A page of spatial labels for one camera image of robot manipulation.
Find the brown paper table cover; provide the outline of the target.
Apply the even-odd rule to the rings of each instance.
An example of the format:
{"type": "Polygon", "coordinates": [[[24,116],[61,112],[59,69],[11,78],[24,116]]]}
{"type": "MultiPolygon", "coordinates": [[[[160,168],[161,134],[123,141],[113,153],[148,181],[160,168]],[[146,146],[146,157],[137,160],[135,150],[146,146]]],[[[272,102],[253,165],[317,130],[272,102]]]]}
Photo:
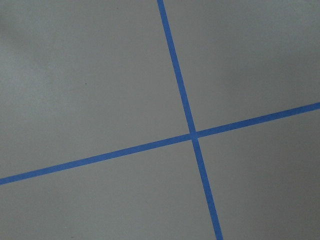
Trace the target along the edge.
{"type": "Polygon", "coordinates": [[[317,0],[3,0],[3,240],[317,240],[317,0]]]}

